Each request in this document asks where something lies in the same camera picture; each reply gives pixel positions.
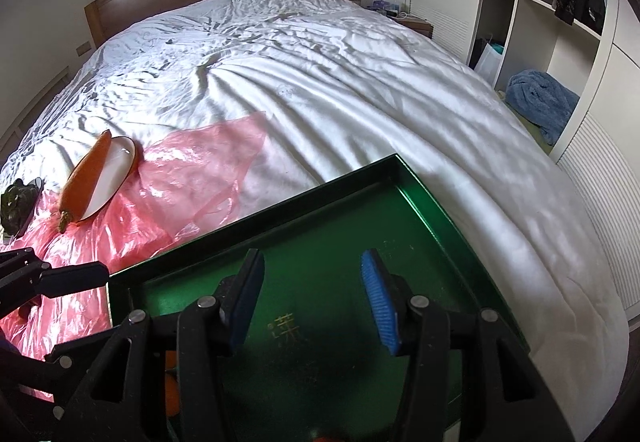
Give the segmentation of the green tray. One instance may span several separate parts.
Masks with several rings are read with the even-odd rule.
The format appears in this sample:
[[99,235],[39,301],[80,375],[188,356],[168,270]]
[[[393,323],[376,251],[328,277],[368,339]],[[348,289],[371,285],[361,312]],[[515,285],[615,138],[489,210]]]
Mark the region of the green tray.
[[217,419],[235,441],[384,441],[407,362],[382,345],[360,259],[445,309],[513,314],[473,249],[415,173],[390,155],[119,271],[113,324],[176,313],[239,271],[250,249],[265,278],[247,337],[215,380]]

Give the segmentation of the red apple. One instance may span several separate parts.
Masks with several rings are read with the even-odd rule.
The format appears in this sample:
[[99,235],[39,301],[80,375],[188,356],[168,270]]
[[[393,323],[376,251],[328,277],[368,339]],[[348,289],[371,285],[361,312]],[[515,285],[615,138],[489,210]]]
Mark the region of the red apple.
[[177,381],[177,352],[169,350],[165,355],[165,405],[166,415],[180,413],[180,390]]

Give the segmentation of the carrot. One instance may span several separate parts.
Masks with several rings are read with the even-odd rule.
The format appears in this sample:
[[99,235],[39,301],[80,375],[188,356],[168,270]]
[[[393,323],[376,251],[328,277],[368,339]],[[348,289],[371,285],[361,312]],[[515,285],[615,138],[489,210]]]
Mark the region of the carrot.
[[81,221],[85,216],[105,165],[108,151],[111,149],[111,143],[111,132],[104,130],[68,177],[58,200],[59,233],[64,233],[70,223]]

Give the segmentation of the orange rimmed white plate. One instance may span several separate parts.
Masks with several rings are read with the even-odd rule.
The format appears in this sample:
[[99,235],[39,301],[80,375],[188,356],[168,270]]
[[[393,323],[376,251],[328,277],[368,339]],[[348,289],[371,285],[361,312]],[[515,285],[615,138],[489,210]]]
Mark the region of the orange rimmed white plate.
[[124,184],[130,173],[136,169],[138,162],[137,143],[129,137],[114,137],[93,195],[85,214],[79,221],[88,220],[106,206]]

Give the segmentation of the pink plastic sheet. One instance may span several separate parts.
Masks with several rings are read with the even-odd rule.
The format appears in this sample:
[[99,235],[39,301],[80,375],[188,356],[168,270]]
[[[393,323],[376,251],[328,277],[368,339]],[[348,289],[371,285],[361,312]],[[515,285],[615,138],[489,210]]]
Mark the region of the pink plastic sheet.
[[[26,233],[7,249],[30,247],[52,267],[99,261],[115,273],[239,218],[247,172],[262,152],[267,118],[255,112],[176,131],[142,161],[92,219],[58,232],[58,195],[44,192]],[[21,354],[41,360],[56,344],[110,326],[104,289],[41,298],[1,322]]]

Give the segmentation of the blue blanket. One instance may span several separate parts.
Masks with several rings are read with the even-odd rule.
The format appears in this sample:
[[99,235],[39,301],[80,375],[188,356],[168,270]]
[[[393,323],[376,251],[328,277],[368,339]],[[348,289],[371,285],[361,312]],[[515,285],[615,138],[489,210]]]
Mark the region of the blue blanket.
[[576,109],[579,96],[546,72],[525,70],[510,77],[506,104],[539,128],[553,147]]

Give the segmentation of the white paper bag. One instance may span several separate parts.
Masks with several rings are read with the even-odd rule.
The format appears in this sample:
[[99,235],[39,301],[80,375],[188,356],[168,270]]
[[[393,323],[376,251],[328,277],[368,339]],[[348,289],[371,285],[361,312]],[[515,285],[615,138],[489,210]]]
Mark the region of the white paper bag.
[[504,47],[500,44],[487,43],[475,64],[474,71],[491,86],[496,84],[502,63],[503,50]]

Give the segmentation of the white bed sheet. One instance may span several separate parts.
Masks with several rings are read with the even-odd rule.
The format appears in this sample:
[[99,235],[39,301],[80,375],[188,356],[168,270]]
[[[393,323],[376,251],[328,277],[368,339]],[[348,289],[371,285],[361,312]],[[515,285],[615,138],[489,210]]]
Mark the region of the white bed sheet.
[[349,0],[203,0],[130,25],[46,107],[1,169],[62,187],[105,129],[151,147],[229,125],[253,214],[390,154],[454,219],[498,285],[578,440],[613,406],[628,324],[570,178],[483,78]]

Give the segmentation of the wooden nightstand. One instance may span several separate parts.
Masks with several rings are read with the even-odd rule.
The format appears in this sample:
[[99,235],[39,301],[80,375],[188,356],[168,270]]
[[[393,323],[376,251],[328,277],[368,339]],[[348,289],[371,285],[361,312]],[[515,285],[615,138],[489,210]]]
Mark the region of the wooden nightstand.
[[433,37],[433,25],[415,16],[394,17],[394,21],[427,38]]

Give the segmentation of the white wardrobe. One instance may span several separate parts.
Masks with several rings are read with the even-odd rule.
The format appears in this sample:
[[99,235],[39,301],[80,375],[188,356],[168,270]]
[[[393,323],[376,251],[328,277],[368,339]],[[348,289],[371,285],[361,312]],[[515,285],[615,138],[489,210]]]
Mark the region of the white wardrobe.
[[631,325],[639,322],[639,21],[628,0],[604,0],[602,28],[565,23],[554,0],[406,0],[436,43],[469,62],[475,40],[503,46],[488,84],[524,70],[575,92],[550,155],[575,184],[611,266]]

